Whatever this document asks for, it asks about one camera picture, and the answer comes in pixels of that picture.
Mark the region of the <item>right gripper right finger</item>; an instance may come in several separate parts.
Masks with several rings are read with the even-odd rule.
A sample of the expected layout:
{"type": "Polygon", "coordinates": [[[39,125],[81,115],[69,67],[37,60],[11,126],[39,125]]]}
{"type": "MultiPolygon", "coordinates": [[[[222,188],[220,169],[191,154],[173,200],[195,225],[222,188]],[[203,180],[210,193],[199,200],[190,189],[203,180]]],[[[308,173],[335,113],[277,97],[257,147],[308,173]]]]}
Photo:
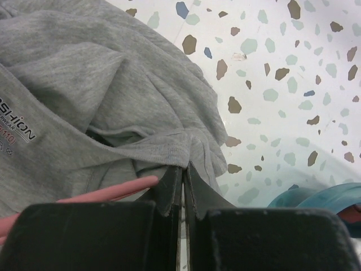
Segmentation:
{"type": "Polygon", "coordinates": [[[236,208],[190,164],[183,175],[189,270],[359,270],[348,230],[316,208],[236,208]]]}

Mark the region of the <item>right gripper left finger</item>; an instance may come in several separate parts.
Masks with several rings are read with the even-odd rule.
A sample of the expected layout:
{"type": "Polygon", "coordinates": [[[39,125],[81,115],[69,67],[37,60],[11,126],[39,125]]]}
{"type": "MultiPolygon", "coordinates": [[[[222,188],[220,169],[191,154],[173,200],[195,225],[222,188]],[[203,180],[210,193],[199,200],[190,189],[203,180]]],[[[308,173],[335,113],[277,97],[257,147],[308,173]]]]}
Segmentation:
{"type": "Polygon", "coordinates": [[[182,170],[133,202],[28,207],[1,250],[2,270],[178,270],[182,170]]]}

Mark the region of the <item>pink wire hanger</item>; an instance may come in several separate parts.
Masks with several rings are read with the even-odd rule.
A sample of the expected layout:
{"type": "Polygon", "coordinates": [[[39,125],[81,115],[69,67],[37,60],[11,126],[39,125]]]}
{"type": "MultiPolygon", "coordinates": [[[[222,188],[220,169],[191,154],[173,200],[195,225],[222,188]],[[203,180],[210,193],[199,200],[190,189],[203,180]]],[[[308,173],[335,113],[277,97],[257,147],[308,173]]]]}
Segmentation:
{"type": "MultiPolygon", "coordinates": [[[[56,203],[68,204],[68,203],[97,203],[117,201],[133,194],[136,194],[145,189],[152,188],[159,183],[159,179],[156,176],[148,176],[138,178],[136,180],[127,181],[125,183],[110,186],[97,191],[92,191],[86,194],[74,196],[72,198],[60,199],[56,203]]],[[[4,245],[6,238],[13,227],[15,221],[21,213],[8,216],[1,219],[1,246],[4,245]]]]}

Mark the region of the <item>grey tank top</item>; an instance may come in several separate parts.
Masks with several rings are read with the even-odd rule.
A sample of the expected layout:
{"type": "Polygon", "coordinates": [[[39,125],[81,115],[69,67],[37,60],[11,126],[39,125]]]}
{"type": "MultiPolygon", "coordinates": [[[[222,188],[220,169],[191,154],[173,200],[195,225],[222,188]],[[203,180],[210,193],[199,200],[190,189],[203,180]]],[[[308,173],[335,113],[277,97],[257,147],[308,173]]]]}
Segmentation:
{"type": "Polygon", "coordinates": [[[227,133],[201,69],[106,1],[1,2],[1,216],[193,164],[227,133]]]}

